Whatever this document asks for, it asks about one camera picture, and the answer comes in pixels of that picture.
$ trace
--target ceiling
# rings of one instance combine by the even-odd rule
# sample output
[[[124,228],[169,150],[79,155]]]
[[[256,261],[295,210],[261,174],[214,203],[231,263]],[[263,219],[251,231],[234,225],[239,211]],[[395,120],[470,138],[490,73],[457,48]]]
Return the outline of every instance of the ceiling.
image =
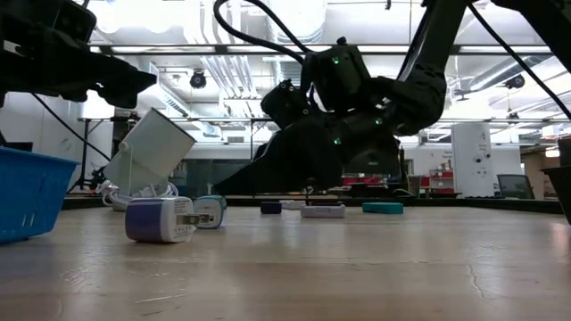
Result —
[[[266,0],[276,8],[283,0]],[[211,0],[115,0],[113,5],[105,1],[92,0],[89,9],[98,17],[99,30],[91,39],[92,45],[188,45],[196,44],[197,35],[188,36],[189,25],[202,25],[202,35],[206,37],[209,21],[211,21]],[[397,45],[405,50],[394,54],[367,55],[364,60],[372,76],[396,77],[404,59],[403,52],[410,43],[416,27],[424,13],[420,0],[393,0],[390,10],[386,10],[386,1],[374,0],[288,0],[288,6],[281,6],[277,14],[284,23],[297,31],[310,34],[318,30],[318,35],[311,38],[312,44],[333,44],[337,38],[347,37],[350,43],[357,45]],[[529,24],[517,12],[502,9],[482,0],[477,3],[479,12],[492,27],[511,45],[544,45]],[[275,33],[263,12],[246,3],[240,4],[240,26],[249,35],[268,40],[275,39]],[[234,44],[236,40],[225,39],[223,30],[218,29],[216,21],[212,25],[214,44]],[[470,12],[466,12],[459,34],[457,45],[488,45],[495,52],[498,46]],[[172,94],[185,103],[192,111],[193,117],[223,117],[225,109],[220,102],[220,87],[209,66],[204,65],[204,58],[198,55],[151,55],[131,56],[139,66],[152,63],[160,71],[161,83]],[[280,62],[282,57],[275,53],[246,55],[252,82],[260,96],[271,90],[278,79],[276,67],[295,68],[291,62]],[[497,55],[458,55],[451,56],[446,68],[446,77],[451,85],[451,93],[460,89],[470,79],[477,78],[483,73],[491,72],[501,63],[506,63],[509,57],[504,53]],[[190,87],[189,79],[193,70],[206,69],[207,86],[202,89]],[[567,91],[571,80],[569,74],[556,58],[546,59],[533,67],[541,79],[547,80],[547,85],[556,94]],[[233,78],[238,78],[236,69],[229,68]],[[530,79],[525,77],[525,86],[521,89],[507,90],[505,87],[490,86],[477,93],[469,94],[467,100],[459,101],[460,96],[450,94],[444,118],[489,119],[492,117],[505,118],[508,108],[522,110],[520,118],[542,119],[545,117],[562,118],[557,115],[559,110],[550,102],[548,96]],[[570,102],[571,95],[563,96],[564,102]],[[143,95],[141,104],[164,108],[160,101],[152,95]],[[525,108],[534,107],[534,111],[525,112]],[[436,125],[446,130],[449,125]],[[514,129],[520,134],[528,134],[542,128],[542,124],[529,125]]]

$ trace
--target white cord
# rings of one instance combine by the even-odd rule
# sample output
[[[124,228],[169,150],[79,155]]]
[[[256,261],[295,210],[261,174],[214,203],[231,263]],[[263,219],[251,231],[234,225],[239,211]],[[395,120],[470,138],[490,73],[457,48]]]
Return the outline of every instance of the white cord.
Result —
[[[103,204],[105,204],[105,206],[113,207],[116,210],[126,210],[128,203],[137,198],[178,196],[178,189],[172,183],[168,183],[167,191],[162,194],[157,194],[156,186],[149,185],[142,191],[131,194],[130,197],[119,195],[119,188],[108,180],[100,184],[95,191],[103,195]]]

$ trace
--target black cable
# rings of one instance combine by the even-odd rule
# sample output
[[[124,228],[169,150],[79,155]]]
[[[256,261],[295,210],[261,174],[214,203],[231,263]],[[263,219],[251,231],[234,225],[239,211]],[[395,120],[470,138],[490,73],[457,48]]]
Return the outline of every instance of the black cable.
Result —
[[[251,43],[253,45],[261,45],[263,47],[275,50],[282,54],[287,54],[288,56],[294,58],[299,63],[303,64],[303,57],[300,54],[296,53],[295,51],[290,50],[283,45],[278,45],[269,42],[267,40],[246,35],[244,32],[232,28],[232,26],[230,26],[220,14],[220,7],[228,1],[229,0],[216,0],[216,3],[214,3],[214,18],[228,34],[237,37],[239,39],[242,39],[243,41]],[[262,9],[282,29],[282,31],[284,31],[284,33],[292,40],[292,42],[295,45],[297,45],[300,49],[302,49],[303,52],[305,53],[312,52],[310,48],[302,44],[302,42],[286,27],[284,22],[282,22],[276,16],[276,14],[272,12],[271,9],[269,9],[262,1],[260,0],[245,0],[245,1],[254,4],[258,6],[260,9]]]
[[[527,66],[527,64],[519,57],[519,55],[517,55],[517,53],[514,52],[513,49],[511,49],[511,47],[492,29],[492,27],[490,27],[488,22],[486,22],[484,17],[482,17],[480,12],[478,12],[478,10],[472,4],[469,4],[468,8],[474,14],[474,17],[476,17],[476,19],[480,21],[482,27],[484,27],[484,29],[488,31],[490,36],[492,36],[508,52],[508,54],[512,56],[516,60],[516,62],[519,63],[519,65],[521,65],[521,68],[523,68],[527,72],[527,74],[529,74],[529,77],[535,80],[537,85],[541,87],[543,91],[545,91],[545,93],[547,93],[547,95],[555,102],[555,104],[561,109],[561,111],[565,113],[567,118],[571,119],[571,112],[569,112],[569,109],[566,107],[566,105],[563,102],[561,102],[559,97],[557,97],[557,95],[555,95],[555,93],[553,93],[553,91],[551,91],[551,89],[547,87],[547,85],[545,85],[545,83],[541,79],[539,79],[537,75],[535,75],[534,71],[531,68],[529,68],[529,66]]]
[[[97,147],[93,146],[91,143],[89,143],[88,141],[86,141],[82,136],[80,136],[78,133],[75,132],[75,130],[73,130],[70,125],[66,124],[65,121],[63,121],[63,119],[60,118],[60,116],[58,116],[54,111],[52,111],[52,109],[47,105],[47,103],[45,103],[40,97],[38,97],[36,94],[32,94],[34,96],[34,98],[36,98],[37,101],[39,101],[39,103],[42,104],[42,106],[44,106],[44,108],[46,108],[46,110],[52,114],[52,116],[54,116],[55,119],[57,119],[57,121],[60,122],[60,124],[62,124],[65,128],[67,128],[75,137],[77,137],[80,141],[83,142],[83,144],[87,144],[87,146],[91,147],[94,151],[98,152],[99,154],[101,154],[101,156],[103,156],[107,161],[111,161],[111,159],[109,158],[109,156],[105,155],[104,152],[101,152]]]

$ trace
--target wooden table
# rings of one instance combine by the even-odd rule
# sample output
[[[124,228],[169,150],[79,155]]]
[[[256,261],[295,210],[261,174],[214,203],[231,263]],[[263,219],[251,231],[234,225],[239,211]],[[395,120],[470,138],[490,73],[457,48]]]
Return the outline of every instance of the wooden table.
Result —
[[[0,320],[569,320],[563,216],[408,208],[301,220],[230,208],[190,243],[126,238],[123,214],[64,211],[0,247]]]

